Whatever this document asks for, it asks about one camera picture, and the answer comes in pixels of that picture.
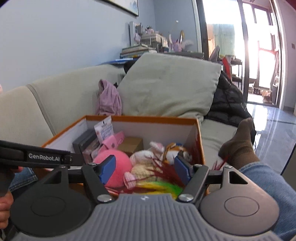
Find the person's left hand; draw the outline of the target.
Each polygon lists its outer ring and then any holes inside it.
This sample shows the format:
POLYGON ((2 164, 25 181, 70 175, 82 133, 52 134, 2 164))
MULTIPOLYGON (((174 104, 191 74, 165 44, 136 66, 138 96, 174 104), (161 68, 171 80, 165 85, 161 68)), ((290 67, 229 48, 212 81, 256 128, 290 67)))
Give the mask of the person's left hand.
POLYGON ((10 218, 11 205, 14 202, 13 195, 8 191, 5 196, 0 198, 0 228, 5 229, 8 226, 10 218))

